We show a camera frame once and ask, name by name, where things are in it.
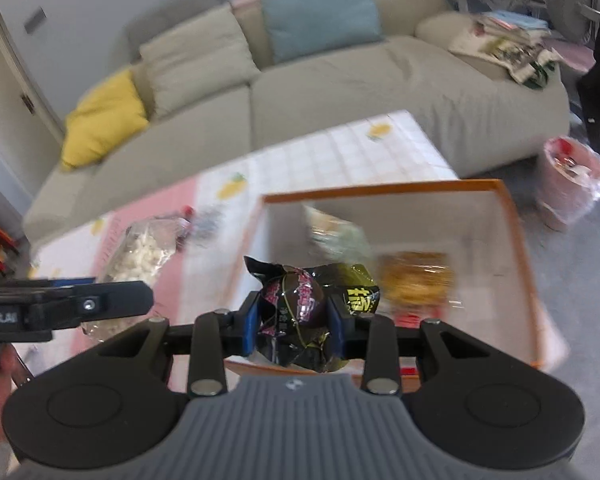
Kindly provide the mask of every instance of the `door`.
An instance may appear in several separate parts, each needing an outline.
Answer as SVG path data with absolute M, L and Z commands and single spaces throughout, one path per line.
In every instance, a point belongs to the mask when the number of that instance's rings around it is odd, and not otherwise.
M 0 49 L 0 191 L 21 214 L 58 163 L 60 149 Z

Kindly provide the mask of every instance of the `ribbed gray surface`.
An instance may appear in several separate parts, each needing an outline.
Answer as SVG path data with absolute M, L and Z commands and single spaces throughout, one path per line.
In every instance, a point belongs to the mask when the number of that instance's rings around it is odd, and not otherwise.
M 361 392 L 348 376 L 245 377 L 230 394 L 191 402 L 170 436 L 131 462 L 82 472 L 27 462 L 10 476 L 11 480 L 514 477 L 582 480 L 566 461 L 520 472 L 460 462 L 421 436 L 400 400 Z

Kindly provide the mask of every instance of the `white checkered tablecloth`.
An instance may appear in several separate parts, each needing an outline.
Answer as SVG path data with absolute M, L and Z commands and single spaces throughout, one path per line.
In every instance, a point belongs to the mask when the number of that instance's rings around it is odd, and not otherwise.
M 236 177 L 240 186 L 232 184 Z M 129 222 L 175 212 L 184 205 L 193 206 L 196 214 L 219 208 L 221 222 L 213 238 L 205 244 L 187 244 L 178 266 L 168 264 L 180 275 L 171 280 L 175 285 L 170 282 L 169 292 L 179 287 L 179 294 L 170 296 L 172 304 L 160 296 L 160 283 L 173 276 L 164 272 L 154 289 L 161 314 L 172 324 L 190 323 L 222 306 L 245 229 L 262 195 L 456 178 L 411 115 L 398 111 L 269 146 L 107 213 L 41 248 L 35 276 L 93 276 L 102 247 L 106 242 L 115 245 Z M 162 288 L 169 287 L 163 283 Z M 35 352 L 32 371 L 71 357 L 80 349 L 76 340 L 81 336 L 79 329 L 57 332 L 54 341 Z M 20 351 L 23 355 L 27 348 Z

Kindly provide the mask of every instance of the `gray tiled floor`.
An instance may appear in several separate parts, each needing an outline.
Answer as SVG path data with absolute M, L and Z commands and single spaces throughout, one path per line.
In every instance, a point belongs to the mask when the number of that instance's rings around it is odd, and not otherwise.
M 485 176 L 502 178 L 518 206 L 540 298 L 571 348 L 555 375 L 586 409 L 573 462 L 587 479 L 600 480 L 600 202 L 570 231 L 552 231 L 536 213 L 534 169 L 534 160 L 523 160 Z

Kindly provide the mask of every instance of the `box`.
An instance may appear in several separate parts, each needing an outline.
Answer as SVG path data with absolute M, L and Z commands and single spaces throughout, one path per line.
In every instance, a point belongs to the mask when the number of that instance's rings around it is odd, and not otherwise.
M 315 251 L 303 203 L 360 225 L 374 254 L 440 251 L 456 276 L 461 308 L 444 307 L 443 319 L 514 357 L 539 367 L 535 286 L 515 206 L 499 180 L 455 180 L 349 187 L 264 196 L 251 218 L 240 254 L 307 267 L 328 263 Z M 238 309 L 260 282 L 240 258 L 223 303 Z M 239 374 L 312 373 L 277 367 L 262 356 L 230 358 Z M 360 380 L 362 363 L 338 373 Z M 403 388 L 418 387 L 414 370 Z

